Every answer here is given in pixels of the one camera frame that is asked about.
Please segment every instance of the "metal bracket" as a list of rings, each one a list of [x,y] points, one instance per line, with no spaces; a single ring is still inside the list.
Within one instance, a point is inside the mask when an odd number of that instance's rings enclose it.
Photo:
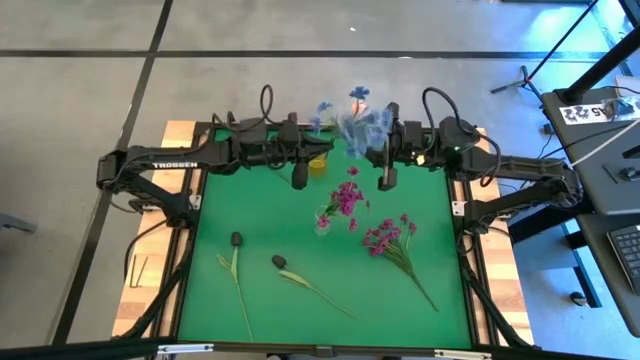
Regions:
[[[182,344],[182,345],[160,345],[158,354],[187,354],[199,352],[213,352],[213,344]]]
[[[333,352],[333,347],[331,346],[316,346],[316,357],[319,358],[330,358],[335,357],[336,355]]]
[[[142,203],[141,205],[142,211],[160,210],[160,208],[155,205],[145,204],[144,200],[133,199],[131,201],[136,203]],[[195,194],[189,195],[189,203],[191,203],[191,209],[196,211],[200,210],[200,206],[202,205],[202,195],[195,195]]]
[[[464,216],[464,205],[466,201],[452,201],[451,210],[453,210],[453,216]]]
[[[491,360],[491,354],[489,353],[437,349],[435,351],[435,357],[459,360]]]

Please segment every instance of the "concrete floor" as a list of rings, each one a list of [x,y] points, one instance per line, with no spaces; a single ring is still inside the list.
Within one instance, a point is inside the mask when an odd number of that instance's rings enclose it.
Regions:
[[[0,49],[140,49],[153,36],[161,0],[4,0]],[[176,0],[161,49],[314,49],[546,51],[583,7],[477,0],[285,1]],[[617,24],[619,9],[602,18]],[[602,18],[588,16],[562,51],[606,51]],[[624,31],[612,25],[610,34]],[[0,212],[37,223],[34,235],[0,233],[0,347],[42,344],[94,204],[97,158],[119,135],[143,59],[0,58]],[[273,114],[308,117],[321,100],[340,103],[355,85],[371,102],[401,105],[426,120],[425,86],[440,87],[461,115],[485,127],[504,153],[537,156],[546,119],[529,92],[488,90],[514,81],[525,60],[158,59],[131,144],[160,143],[169,119],[208,120],[211,112],[258,113],[260,88],[275,89]],[[640,61],[631,61],[632,70]],[[552,61],[535,79],[541,91],[569,85],[588,61]],[[604,84],[612,84],[614,71]],[[448,115],[433,100],[436,117]],[[548,150],[558,147],[553,139]],[[124,203],[124,198],[116,198]],[[138,217],[110,211],[71,341],[107,339],[122,288],[122,259]],[[599,276],[591,263],[590,273]],[[576,289],[571,270],[523,272],[536,343],[543,348],[635,357],[631,337],[606,286],[603,309],[578,309],[562,296]]]

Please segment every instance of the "table leg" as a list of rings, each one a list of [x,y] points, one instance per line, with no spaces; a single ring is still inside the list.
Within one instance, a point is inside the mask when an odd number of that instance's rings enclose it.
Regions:
[[[580,282],[580,287],[582,288],[584,297],[587,299],[587,304],[592,308],[602,307],[602,303],[596,293],[596,289],[594,288],[593,283],[591,283],[591,279],[584,268],[580,254],[577,250],[573,250],[573,255],[576,257],[576,262],[578,263],[578,266],[574,267],[573,271],[576,273],[578,282]]]

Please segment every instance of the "clear vase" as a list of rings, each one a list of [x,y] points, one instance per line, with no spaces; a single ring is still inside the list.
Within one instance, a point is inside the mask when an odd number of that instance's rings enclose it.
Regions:
[[[326,205],[320,205],[316,209],[316,228],[315,228],[315,232],[316,232],[316,235],[318,235],[318,236],[325,236],[331,230],[331,223],[327,224],[327,226],[325,226],[325,227],[321,227],[321,226],[318,225],[318,220],[320,219],[320,216],[322,214],[324,214],[325,210],[327,210],[327,206]]]

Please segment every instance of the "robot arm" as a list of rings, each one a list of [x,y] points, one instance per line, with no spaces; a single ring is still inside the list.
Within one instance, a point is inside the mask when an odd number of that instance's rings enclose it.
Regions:
[[[430,171],[444,169],[457,181],[471,181],[491,172],[495,177],[532,181],[521,191],[491,200],[472,200],[458,209],[464,229],[484,234],[501,215],[525,210],[539,204],[573,207],[582,199],[577,174],[558,159],[532,159],[493,155],[476,147],[483,137],[468,122],[447,117],[437,129],[423,128],[418,121],[398,122],[399,107],[391,103],[393,125],[382,151],[369,149],[366,157],[374,167],[383,169],[378,179],[382,191],[392,189],[398,181],[394,163],[418,166]]]
[[[277,127],[270,138],[263,118],[227,124],[230,136],[207,140],[194,148],[147,148],[132,146],[115,150],[100,158],[96,184],[114,193],[126,191],[138,199],[130,201],[136,210],[162,209],[167,226],[188,228],[196,222],[196,209],[189,194],[169,193],[140,174],[151,169],[204,169],[212,174],[231,175],[244,167],[268,166],[280,169],[294,163],[291,185],[300,190],[307,185],[310,160],[333,149],[333,143],[304,133],[297,125],[295,113]]]

